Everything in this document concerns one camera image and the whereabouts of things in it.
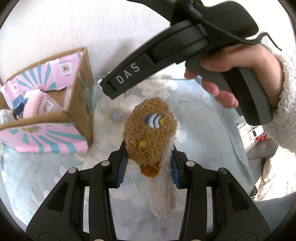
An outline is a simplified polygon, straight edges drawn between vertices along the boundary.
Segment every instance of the white fuzzy fabric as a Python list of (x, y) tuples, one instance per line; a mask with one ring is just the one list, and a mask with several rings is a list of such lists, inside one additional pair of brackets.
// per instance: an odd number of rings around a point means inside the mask
[(169, 216), (176, 207), (177, 189), (172, 180), (171, 162), (174, 139), (171, 139), (163, 154), (158, 174), (147, 179), (151, 211), (158, 218)]
[(296, 191), (296, 157), (287, 149), (278, 147), (275, 155), (264, 164), (255, 201), (281, 198)]
[(284, 84), (274, 119), (264, 129), (281, 147), (296, 152), (296, 56), (279, 50), (274, 55), (283, 66)]
[[(11, 110), (0, 110), (0, 125), (14, 121)], [(4, 155), (4, 143), (0, 141), (0, 157)]]

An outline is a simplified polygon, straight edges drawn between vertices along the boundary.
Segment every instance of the pink box label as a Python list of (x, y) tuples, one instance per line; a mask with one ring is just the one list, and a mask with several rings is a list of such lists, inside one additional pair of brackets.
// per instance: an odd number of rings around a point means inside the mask
[(86, 153), (86, 139), (72, 123), (42, 123), (0, 131), (0, 142), (18, 152)]
[(37, 65), (8, 81), (4, 86), (10, 100), (13, 102), (19, 95), (24, 96), (29, 89), (58, 91), (72, 85), (82, 54), (79, 52)]

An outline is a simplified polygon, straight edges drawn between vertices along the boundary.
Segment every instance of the fingernail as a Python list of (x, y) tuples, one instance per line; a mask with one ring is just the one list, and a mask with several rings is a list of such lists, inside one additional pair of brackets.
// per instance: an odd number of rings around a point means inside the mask
[(213, 95), (216, 97), (218, 96), (218, 93), (216, 92), (216, 90), (213, 91)]
[(215, 97), (217, 96), (217, 94), (216, 94), (214, 88), (209, 88), (209, 89), (208, 89), (208, 92), (209, 92), (210, 94), (212, 94), (213, 96), (215, 96)]

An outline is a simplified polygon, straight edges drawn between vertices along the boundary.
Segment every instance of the pink plush toy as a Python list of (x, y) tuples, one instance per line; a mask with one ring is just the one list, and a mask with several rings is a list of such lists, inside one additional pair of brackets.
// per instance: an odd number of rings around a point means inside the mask
[(44, 114), (44, 109), (48, 101), (47, 96), (48, 95), (42, 91), (29, 96), (28, 102), (24, 107), (23, 118), (31, 118), (36, 115)]

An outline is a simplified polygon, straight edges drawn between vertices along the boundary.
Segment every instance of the brown plush toy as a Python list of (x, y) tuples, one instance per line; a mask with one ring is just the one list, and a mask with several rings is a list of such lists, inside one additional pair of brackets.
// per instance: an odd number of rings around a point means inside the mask
[(176, 187), (171, 177), (176, 130), (177, 120), (159, 97), (137, 105), (124, 127), (128, 157), (148, 178), (150, 206), (157, 217), (169, 215), (176, 206)]

